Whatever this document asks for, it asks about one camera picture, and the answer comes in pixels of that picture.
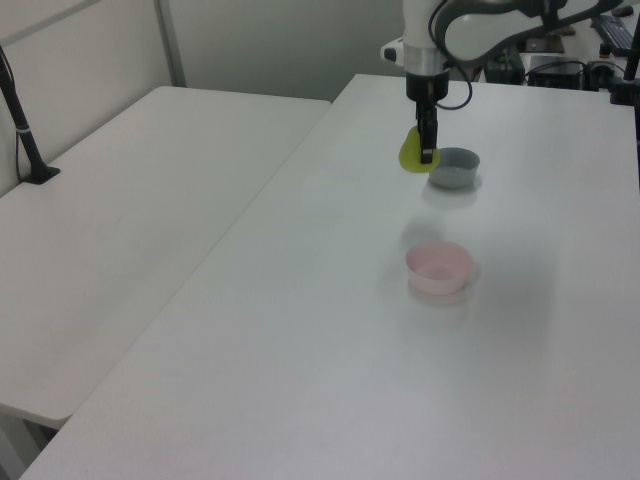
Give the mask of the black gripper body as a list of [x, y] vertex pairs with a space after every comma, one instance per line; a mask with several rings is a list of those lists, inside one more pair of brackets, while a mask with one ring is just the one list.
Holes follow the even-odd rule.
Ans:
[[406, 95], [419, 104], [435, 105], [448, 95], [449, 73], [423, 76], [407, 72], [405, 74]]

